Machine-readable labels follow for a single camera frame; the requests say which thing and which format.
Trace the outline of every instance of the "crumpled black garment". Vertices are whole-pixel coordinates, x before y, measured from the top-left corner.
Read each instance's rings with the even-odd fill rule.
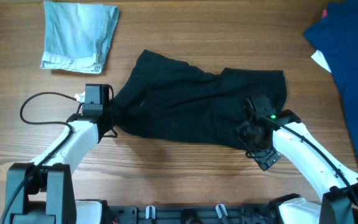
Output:
[[[145,138],[244,149],[235,130],[247,119],[244,100],[265,94],[281,111],[283,71],[225,68],[220,75],[144,50],[114,98],[114,124]]]

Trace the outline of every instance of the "robotic arm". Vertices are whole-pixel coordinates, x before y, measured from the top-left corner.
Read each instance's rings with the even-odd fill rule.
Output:
[[[104,200],[75,200],[71,175],[84,158],[85,154],[100,142],[104,134],[112,130],[112,100],[109,101],[108,85],[86,85],[83,113],[73,114],[68,120],[74,133],[68,141],[49,159],[31,178],[29,184],[22,188],[15,197],[8,215],[2,223],[44,223],[44,224],[118,224],[118,223],[203,223],[202,214],[212,210],[217,217],[207,223],[354,223],[352,202],[349,189],[332,166],[304,139],[295,136],[282,126],[286,126],[304,136],[315,145],[336,167],[358,192],[358,174],[336,160],[308,132],[306,126],[291,111],[275,113],[269,99],[265,96],[249,98],[246,111],[250,120],[245,121],[237,130],[239,139],[247,149],[247,155],[253,158],[262,170],[267,170],[280,158],[287,157],[306,177],[323,201],[322,205],[307,202],[300,195],[287,195],[272,200],[269,204],[255,206],[216,208],[160,208],[149,206],[145,209],[136,207],[108,207]],[[56,141],[41,155],[28,164],[14,164],[8,170],[6,203],[30,170],[42,161],[67,136],[66,128]],[[47,192],[46,202],[31,202],[29,194],[39,191]]]

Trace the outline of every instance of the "wooden surface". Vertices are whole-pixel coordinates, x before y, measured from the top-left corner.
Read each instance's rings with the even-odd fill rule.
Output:
[[[63,129],[23,123],[19,108],[24,100],[41,91],[74,95],[84,91],[85,83],[108,83],[118,92],[144,49],[213,73],[224,67],[284,70],[285,108],[295,111],[329,152],[358,171],[331,74],[310,59],[314,49],[303,37],[325,1],[110,2],[119,6],[120,18],[101,75],[40,70],[42,1],[13,2],[0,0],[0,215],[7,169],[40,154]],[[64,121],[75,110],[75,102],[42,96],[29,103],[25,117]],[[76,198],[138,206],[268,202],[290,193],[318,200],[286,158],[262,172],[232,148],[117,131],[117,139],[103,139],[73,174]]]

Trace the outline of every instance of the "folded towel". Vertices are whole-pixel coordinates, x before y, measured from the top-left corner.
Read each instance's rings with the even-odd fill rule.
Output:
[[[117,6],[44,2],[41,69],[101,73],[117,26]]]

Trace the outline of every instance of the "folded cloth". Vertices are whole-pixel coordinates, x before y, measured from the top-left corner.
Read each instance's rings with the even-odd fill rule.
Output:
[[[305,31],[332,71],[358,158],[358,1],[329,3],[328,16]]]
[[[287,97],[283,71],[225,68],[213,75],[144,50],[114,97],[114,121],[145,138],[245,149],[235,130],[247,119],[245,100],[261,93],[281,111]]]
[[[42,69],[101,73],[117,26],[117,6],[44,1]]]

